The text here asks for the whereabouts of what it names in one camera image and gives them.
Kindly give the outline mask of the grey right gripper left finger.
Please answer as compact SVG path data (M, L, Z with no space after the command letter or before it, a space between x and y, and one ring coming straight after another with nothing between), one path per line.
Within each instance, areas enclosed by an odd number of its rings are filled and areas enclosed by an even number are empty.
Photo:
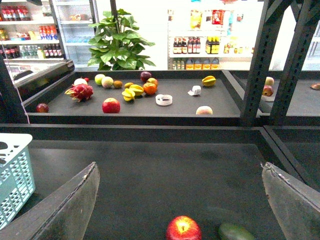
M2 240L83 239L100 184L96 162L0 231Z

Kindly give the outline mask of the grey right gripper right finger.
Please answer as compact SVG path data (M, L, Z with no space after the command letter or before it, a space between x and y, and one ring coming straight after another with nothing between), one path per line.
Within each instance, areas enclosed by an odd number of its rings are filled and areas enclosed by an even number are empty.
M287 240L320 238L320 193L270 162L262 167L269 205Z

